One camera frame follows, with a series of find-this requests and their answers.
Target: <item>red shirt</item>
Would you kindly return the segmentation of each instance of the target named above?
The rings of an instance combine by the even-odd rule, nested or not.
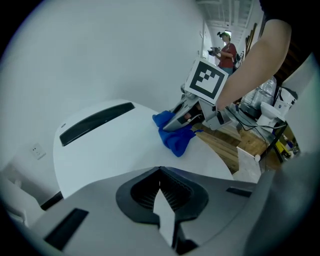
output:
[[[220,57],[220,68],[233,68],[234,60],[237,54],[236,47],[233,43],[228,43],[225,47],[222,48],[221,52],[232,54],[232,58],[222,56]]]

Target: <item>blue towel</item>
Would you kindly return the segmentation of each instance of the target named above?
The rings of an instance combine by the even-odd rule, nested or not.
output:
[[[167,132],[164,131],[164,126],[169,122],[171,118],[175,116],[174,113],[169,111],[163,111],[160,114],[154,114],[152,116],[156,126],[159,127],[159,135],[162,139],[163,144],[171,149],[172,152],[177,156],[181,157],[189,144],[189,141],[196,136],[196,132],[202,132],[202,130],[192,131],[190,130],[192,125],[188,124],[178,130]]]

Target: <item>electrical outlet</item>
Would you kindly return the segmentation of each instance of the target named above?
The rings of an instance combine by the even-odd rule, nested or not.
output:
[[[44,151],[44,149],[40,146],[39,143],[36,143],[32,146],[30,149],[32,155],[35,159],[39,160],[43,158],[47,153]]]

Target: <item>person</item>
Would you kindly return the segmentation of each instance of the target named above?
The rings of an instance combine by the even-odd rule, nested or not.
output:
[[[225,47],[222,50],[212,51],[212,54],[220,60],[218,67],[227,72],[231,76],[234,72],[234,60],[236,58],[237,50],[233,43],[231,43],[230,35],[227,32],[220,34],[222,41],[225,42]]]
[[[257,88],[280,69],[289,50],[292,32],[298,36],[301,45],[313,51],[318,63],[320,61],[317,44],[306,43],[306,37],[314,34],[313,26],[319,23],[316,8],[310,8],[308,4],[292,5],[289,0],[260,0],[260,5],[265,15],[263,33],[240,67],[225,82],[216,102],[218,110]],[[190,117],[189,113],[184,115],[185,119]]]

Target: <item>white table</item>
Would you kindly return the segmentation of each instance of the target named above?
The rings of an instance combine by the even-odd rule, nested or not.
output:
[[[198,137],[191,139],[181,157],[176,157],[164,146],[158,134],[152,119],[152,115],[158,113],[134,102],[134,109],[62,146],[60,135],[74,124],[96,112],[127,102],[119,99],[85,108],[70,116],[57,129],[53,162],[64,198],[92,182],[154,166],[233,180],[226,164]]]

